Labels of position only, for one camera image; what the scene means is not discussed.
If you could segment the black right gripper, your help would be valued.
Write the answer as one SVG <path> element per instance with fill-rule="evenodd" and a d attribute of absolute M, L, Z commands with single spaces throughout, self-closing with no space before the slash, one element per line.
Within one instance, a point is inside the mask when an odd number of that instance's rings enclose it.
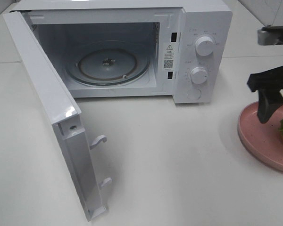
<path fill-rule="evenodd" d="M 259 121 L 264 124 L 283 105 L 283 65 L 260 73 L 252 73 L 247 81 L 251 92 L 258 92 Z"/>

